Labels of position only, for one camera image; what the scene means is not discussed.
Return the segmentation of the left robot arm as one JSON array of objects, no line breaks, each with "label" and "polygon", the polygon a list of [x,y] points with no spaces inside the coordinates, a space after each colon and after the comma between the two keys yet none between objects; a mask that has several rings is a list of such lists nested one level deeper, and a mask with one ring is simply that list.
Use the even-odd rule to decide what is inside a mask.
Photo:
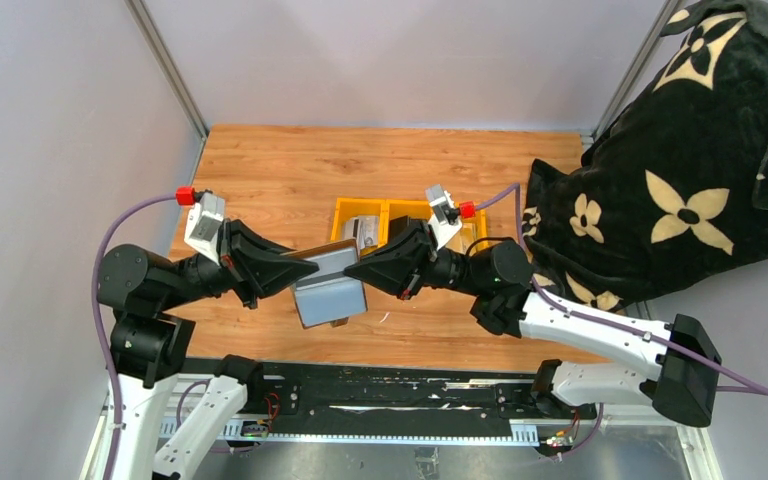
[{"label": "left robot arm", "polygon": [[172,309],[227,292],[254,309],[319,269],[240,220],[224,220],[208,245],[214,258],[196,253],[171,261],[123,244],[100,262],[96,300],[115,317],[107,479],[191,478],[231,417],[266,397],[262,364],[227,355],[193,412],[160,446],[160,426],[195,330],[193,321],[171,315]]}]

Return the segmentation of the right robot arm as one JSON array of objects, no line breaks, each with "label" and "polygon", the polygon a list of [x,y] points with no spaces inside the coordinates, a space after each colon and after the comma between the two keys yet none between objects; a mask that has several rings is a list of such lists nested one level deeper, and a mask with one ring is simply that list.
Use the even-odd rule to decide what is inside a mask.
[{"label": "right robot arm", "polygon": [[431,227],[411,220],[395,240],[345,268],[346,276],[402,300],[423,288],[470,295],[471,315],[494,335],[547,340],[603,357],[601,364],[541,364],[537,404],[649,405],[690,427],[712,423],[719,352],[699,320],[635,319],[576,304],[538,285],[511,238],[460,253],[437,244]]}]

